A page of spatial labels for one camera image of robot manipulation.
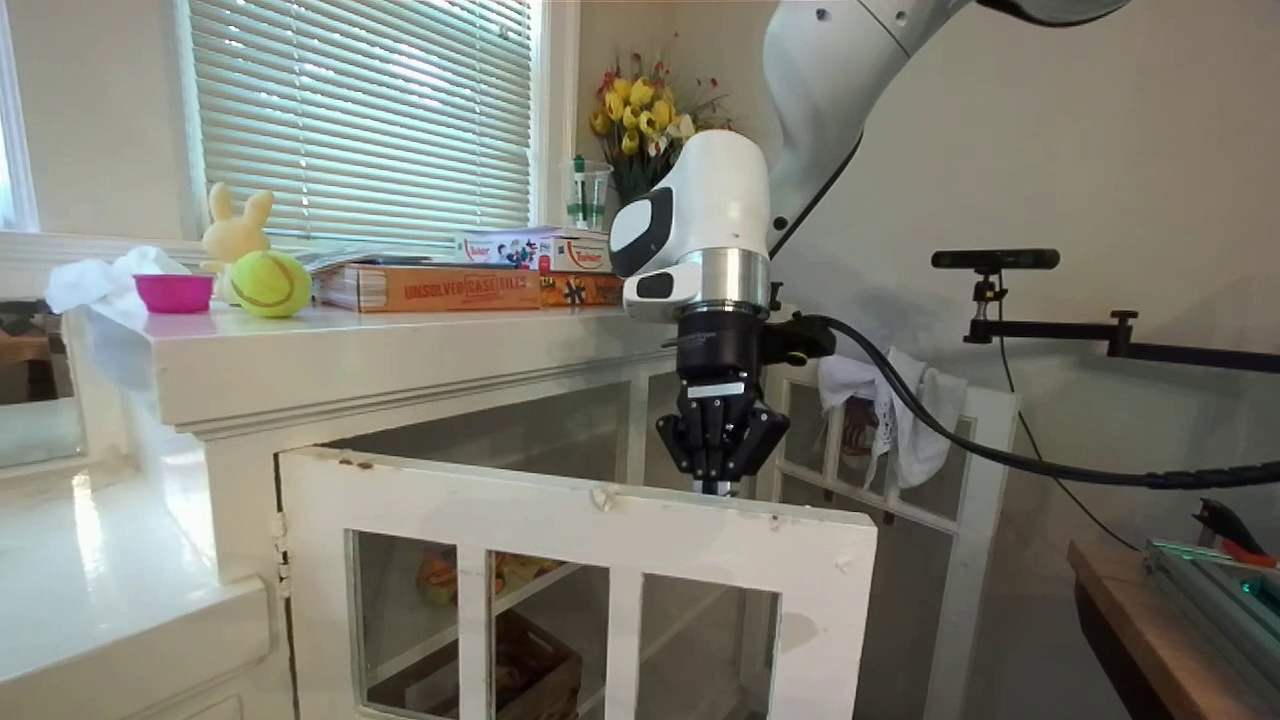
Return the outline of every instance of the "stuffed toy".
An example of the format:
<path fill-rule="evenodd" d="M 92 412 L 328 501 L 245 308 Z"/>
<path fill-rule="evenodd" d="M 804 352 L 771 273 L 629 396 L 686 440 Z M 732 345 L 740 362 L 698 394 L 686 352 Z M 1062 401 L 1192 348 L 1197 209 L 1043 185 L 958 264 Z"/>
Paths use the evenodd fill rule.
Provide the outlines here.
<path fill-rule="evenodd" d="M 268 253 L 268 216 L 272 216 L 272 192 L 250 198 L 245 214 L 236 214 L 234 192 L 225 185 L 211 185 L 210 192 L 210 230 L 206 230 L 206 268 L 221 273 L 236 264 L 250 253 Z"/>

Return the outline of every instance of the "plastic bag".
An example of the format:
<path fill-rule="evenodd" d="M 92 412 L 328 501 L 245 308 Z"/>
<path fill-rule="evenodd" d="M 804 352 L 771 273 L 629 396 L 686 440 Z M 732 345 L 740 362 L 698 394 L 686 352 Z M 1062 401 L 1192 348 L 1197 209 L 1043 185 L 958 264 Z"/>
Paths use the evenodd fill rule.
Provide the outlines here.
<path fill-rule="evenodd" d="M 147 277 L 147 273 L 190 273 L 190 268 L 170 253 L 139 243 L 118 257 L 112 264 L 79 260 L 79 264 L 52 268 L 43 280 L 43 306 L 52 314 L 72 314 L 84 306 L 132 306 L 136 302 L 132 277 Z"/>

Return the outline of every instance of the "camera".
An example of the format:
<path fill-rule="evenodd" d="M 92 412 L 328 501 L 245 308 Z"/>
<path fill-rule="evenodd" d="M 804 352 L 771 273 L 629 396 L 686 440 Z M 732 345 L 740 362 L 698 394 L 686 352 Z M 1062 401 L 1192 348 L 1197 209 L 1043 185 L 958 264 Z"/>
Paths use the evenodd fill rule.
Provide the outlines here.
<path fill-rule="evenodd" d="M 1055 247 L 958 247 L 958 253 L 932 253 L 932 268 L 972 268 L 980 277 L 996 277 L 1009 268 L 1055 268 Z"/>

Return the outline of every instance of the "cabinet door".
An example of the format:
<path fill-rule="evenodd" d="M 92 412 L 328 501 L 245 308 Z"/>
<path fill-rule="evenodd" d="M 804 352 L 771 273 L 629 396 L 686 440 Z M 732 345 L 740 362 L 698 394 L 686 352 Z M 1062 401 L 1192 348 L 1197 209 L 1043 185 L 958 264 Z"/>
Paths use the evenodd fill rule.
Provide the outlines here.
<path fill-rule="evenodd" d="M 656 593 L 665 607 L 736 604 L 700 590 L 767 595 L 767 620 L 757 604 L 732 643 L 761 652 L 763 702 L 724 718 L 851 718 L 876 558 L 866 518 L 319 448 L 286 452 L 282 501 L 304 720 L 718 718 L 686 708 L 700 693 L 700 661 L 679 647 L 647 663 L 647 647 L 675 631 L 656 629 L 675 618 L 647 607 Z M 594 595 L 594 585 L 602 613 L 550 599 L 558 590 Z M 553 624 L 558 607 L 570 618 L 562 642 L 602 624 L 603 647 L 558 663 L 562 642 L 523 624 Z M 694 671 L 675 686 L 646 680 L 671 675 L 679 661 Z"/>

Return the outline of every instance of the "metal rod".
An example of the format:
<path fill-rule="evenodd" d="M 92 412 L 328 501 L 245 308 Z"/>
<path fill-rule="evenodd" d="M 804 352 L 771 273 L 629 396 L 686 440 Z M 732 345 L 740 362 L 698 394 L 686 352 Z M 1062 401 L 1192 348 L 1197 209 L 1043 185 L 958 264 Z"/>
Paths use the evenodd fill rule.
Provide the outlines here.
<path fill-rule="evenodd" d="M 1109 345 L 1109 355 L 1152 362 L 1152 365 L 1202 365 L 1202 367 L 1239 367 L 1239 374 L 1280 374 L 1280 355 L 1270 352 L 1228 352 L 1228 348 L 1183 348 L 1183 345 Z"/>
<path fill-rule="evenodd" d="M 1129 341 L 1129 325 L 1049 325 L 1049 322 L 968 322 L 968 345 L 990 345 L 991 335 L 1043 335 L 1043 341 Z"/>

